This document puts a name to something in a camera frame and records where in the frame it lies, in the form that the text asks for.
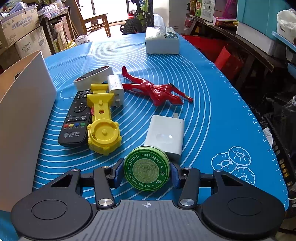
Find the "large white power adapter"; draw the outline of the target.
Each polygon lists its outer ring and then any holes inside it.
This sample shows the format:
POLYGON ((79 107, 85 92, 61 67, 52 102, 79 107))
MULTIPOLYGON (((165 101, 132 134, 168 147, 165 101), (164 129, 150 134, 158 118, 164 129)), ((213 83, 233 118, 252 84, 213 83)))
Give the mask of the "large white power adapter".
POLYGON ((185 121, 178 113, 172 117, 153 115, 145 138, 145 146, 156 147, 166 153, 171 161, 181 159, 185 121))

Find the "black tv remote control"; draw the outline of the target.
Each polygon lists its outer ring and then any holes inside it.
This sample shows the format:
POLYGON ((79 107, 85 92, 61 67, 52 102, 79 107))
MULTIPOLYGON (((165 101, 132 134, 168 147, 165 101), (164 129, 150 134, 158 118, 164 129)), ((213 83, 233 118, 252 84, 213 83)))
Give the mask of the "black tv remote control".
POLYGON ((62 125, 58 144, 64 147, 76 147, 87 143, 87 126, 91 123, 91 108, 87 106, 87 95, 91 89, 76 93, 62 125))

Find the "teal plastic storage crate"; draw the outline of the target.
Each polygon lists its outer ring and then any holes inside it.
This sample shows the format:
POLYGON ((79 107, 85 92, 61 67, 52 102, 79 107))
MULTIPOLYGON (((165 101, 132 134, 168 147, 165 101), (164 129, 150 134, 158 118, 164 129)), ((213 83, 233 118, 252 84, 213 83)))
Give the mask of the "teal plastic storage crate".
POLYGON ((287 1, 238 1, 236 34, 271 55, 277 32, 290 42, 295 38, 295 9, 287 1))

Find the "blue silicone baking mat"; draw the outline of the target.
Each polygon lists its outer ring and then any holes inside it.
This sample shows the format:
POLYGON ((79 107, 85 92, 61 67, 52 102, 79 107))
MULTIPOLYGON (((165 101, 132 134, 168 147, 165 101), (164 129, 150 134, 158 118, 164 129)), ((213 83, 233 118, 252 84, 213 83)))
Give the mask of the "blue silicone baking mat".
POLYGON ((278 159, 224 74, 181 38, 36 51, 1 74, 1 210, 18 240, 274 240, 278 159))

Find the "dark wooden side shelf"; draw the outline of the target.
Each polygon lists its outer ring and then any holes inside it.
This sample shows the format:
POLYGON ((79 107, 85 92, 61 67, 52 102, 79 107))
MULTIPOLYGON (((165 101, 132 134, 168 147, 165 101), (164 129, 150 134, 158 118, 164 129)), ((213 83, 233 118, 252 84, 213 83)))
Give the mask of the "dark wooden side shelf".
POLYGON ((190 35, 205 35, 226 40, 227 47, 236 52, 243 65, 230 80, 243 97, 253 94, 288 101, 295 95, 295 78, 287 70, 287 61, 267 55, 254 44, 240 37, 234 30, 208 25, 200 17, 186 14, 193 19, 190 35))

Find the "stacked cardboard box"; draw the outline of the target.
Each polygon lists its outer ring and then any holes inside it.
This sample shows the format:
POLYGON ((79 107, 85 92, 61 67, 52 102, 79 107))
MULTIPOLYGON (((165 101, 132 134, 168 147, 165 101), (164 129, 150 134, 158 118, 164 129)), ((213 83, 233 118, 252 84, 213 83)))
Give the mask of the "stacked cardboard box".
POLYGON ((14 46, 20 58, 24 58, 38 50, 41 50, 44 58, 52 55, 42 26, 18 40, 14 46))

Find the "wooden chair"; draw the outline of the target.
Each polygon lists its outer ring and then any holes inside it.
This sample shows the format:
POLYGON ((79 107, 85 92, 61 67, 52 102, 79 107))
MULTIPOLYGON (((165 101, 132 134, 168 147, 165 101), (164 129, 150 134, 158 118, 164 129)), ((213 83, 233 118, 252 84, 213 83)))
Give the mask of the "wooden chair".
POLYGON ((95 32, 99 29, 104 28, 107 37, 111 37, 110 27, 109 27, 109 23, 107 20, 107 14, 94 15, 90 18, 84 18, 82 16, 82 13, 81 13, 81 10, 78 6, 77 1, 74 1, 74 7, 76 8, 77 13, 78 13, 78 19, 79 19, 79 23, 82 28, 82 34, 88 35, 88 33, 95 32), (96 23, 94 25, 91 25, 90 27, 86 27, 87 23, 97 22, 98 20, 102 20, 102 23, 96 23))

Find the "white tissue box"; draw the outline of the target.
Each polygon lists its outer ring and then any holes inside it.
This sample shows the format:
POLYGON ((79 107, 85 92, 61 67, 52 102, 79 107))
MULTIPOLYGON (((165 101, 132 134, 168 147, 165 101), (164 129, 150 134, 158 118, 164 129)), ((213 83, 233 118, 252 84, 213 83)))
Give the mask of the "white tissue box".
POLYGON ((145 49, 147 54, 179 54, 178 35, 159 14, 154 14, 154 25, 146 29, 145 49))

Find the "top open cardboard box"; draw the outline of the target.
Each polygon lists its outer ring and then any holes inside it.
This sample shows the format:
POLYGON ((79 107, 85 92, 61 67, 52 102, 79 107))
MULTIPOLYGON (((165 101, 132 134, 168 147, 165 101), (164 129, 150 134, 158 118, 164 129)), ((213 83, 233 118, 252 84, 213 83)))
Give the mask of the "top open cardboard box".
POLYGON ((9 48, 19 39, 40 26, 34 4, 1 19, 1 49, 9 48))

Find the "beige plastic storage bin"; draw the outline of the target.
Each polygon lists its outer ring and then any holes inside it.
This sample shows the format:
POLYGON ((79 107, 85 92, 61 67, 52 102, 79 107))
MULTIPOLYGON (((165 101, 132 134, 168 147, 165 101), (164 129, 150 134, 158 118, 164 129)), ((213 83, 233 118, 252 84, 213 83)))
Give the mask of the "beige plastic storage bin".
POLYGON ((37 158, 56 99, 41 51, 1 74, 1 210, 32 192, 37 158))

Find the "red action figure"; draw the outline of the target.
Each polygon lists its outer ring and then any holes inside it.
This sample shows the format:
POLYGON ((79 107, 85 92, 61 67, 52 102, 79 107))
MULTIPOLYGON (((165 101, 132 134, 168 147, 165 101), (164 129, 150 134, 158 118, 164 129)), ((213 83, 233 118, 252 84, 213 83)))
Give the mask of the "red action figure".
POLYGON ((130 75, 125 66, 122 67, 122 75, 130 81, 130 83, 122 84, 125 91, 128 90, 149 96, 155 106, 161 106, 166 101, 173 105, 183 105, 184 103, 180 97, 183 97, 190 103, 194 101, 193 98, 181 92, 171 83, 156 85, 146 79, 130 75))

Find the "yellow plastic toy tool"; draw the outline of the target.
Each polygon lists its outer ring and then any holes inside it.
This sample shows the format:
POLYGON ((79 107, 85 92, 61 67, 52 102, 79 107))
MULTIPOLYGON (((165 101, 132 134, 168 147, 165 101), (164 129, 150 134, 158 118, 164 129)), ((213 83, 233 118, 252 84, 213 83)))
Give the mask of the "yellow plastic toy tool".
POLYGON ((92 84, 91 93, 87 94, 87 106, 92 114, 92 123, 87 126, 88 146, 104 156, 120 147, 122 140, 119 124, 111 119, 114 94, 107 90, 107 84, 92 84))

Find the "small white charger plug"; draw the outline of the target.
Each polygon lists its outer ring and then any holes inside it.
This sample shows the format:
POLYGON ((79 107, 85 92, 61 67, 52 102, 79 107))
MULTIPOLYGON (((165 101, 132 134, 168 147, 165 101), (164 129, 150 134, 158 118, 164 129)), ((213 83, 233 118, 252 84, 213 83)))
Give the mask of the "small white charger plug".
POLYGON ((108 75, 107 77, 108 92, 114 94, 112 106, 122 106, 124 102, 124 88, 121 83, 120 77, 115 75, 108 75))

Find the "yellow oil jug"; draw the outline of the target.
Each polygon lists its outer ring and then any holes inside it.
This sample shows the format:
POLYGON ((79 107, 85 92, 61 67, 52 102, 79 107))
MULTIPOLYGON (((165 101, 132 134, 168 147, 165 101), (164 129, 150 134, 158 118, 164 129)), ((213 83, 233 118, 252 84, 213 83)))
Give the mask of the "yellow oil jug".
POLYGON ((65 47, 65 50, 71 49, 71 48, 75 47, 76 45, 77 44, 74 40, 70 40, 70 41, 68 41, 67 46, 65 47))

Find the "green ointment tin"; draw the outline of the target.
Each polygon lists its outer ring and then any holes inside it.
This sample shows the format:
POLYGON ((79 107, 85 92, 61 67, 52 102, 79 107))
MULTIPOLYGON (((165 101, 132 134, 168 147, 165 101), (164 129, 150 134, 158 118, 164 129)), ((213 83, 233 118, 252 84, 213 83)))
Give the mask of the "green ointment tin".
POLYGON ((134 188, 152 192, 166 184, 171 167, 164 151, 152 146, 140 146, 126 156, 123 170, 126 180, 134 188))

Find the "green white product box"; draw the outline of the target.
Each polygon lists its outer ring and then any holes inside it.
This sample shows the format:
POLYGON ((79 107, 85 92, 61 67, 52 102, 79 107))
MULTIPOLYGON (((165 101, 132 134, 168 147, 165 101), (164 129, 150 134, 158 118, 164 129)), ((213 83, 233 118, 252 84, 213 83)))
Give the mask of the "green white product box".
POLYGON ((215 10, 215 0, 197 0, 195 16, 202 18, 210 23, 213 22, 215 10))

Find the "clear packing tape roll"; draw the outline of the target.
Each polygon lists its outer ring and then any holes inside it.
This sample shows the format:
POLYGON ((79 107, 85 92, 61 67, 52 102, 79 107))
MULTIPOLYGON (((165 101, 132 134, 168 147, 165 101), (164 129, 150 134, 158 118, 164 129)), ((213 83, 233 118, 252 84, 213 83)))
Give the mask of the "clear packing tape roll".
POLYGON ((73 81, 78 91, 86 90, 92 84, 102 84, 107 80, 109 75, 113 75, 111 66, 102 66, 94 69, 73 81))

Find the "white cabinet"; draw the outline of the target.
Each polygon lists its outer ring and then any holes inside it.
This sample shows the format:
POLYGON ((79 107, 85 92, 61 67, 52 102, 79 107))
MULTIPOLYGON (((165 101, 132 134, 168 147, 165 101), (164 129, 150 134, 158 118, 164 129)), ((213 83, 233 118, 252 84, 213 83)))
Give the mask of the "white cabinet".
POLYGON ((153 0, 154 13, 159 14, 166 26, 172 27, 180 35, 186 35, 184 29, 187 18, 187 0, 153 0))

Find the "green black bicycle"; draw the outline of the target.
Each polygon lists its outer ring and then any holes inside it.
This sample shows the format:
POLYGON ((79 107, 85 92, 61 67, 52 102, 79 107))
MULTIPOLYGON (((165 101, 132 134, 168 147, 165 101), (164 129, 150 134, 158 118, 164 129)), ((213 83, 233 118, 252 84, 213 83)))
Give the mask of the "green black bicycle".
POLYGON ((128 20, 120 26, 123 35, 145 33, 154 26, 153 1, 126 1, 128 20), (137 9, 129 9, 129 3, 136 4, 137 9))

